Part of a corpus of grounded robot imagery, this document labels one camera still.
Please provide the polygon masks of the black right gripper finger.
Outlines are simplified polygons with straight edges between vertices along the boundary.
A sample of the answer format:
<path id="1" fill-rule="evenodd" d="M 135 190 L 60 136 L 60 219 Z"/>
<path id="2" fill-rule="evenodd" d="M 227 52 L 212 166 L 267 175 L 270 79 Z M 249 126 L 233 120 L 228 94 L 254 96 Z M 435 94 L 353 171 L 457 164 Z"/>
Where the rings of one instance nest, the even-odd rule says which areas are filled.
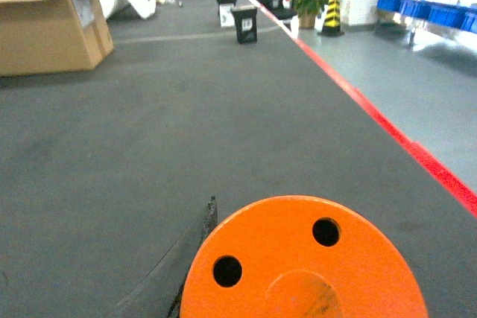
<path id="1" fill-rule="evenodd" d="M 115 316 L 178 317 L 189 269 L 217 225 L 217 201 L 212 196 L 145 279 L 117 304 Z"/>

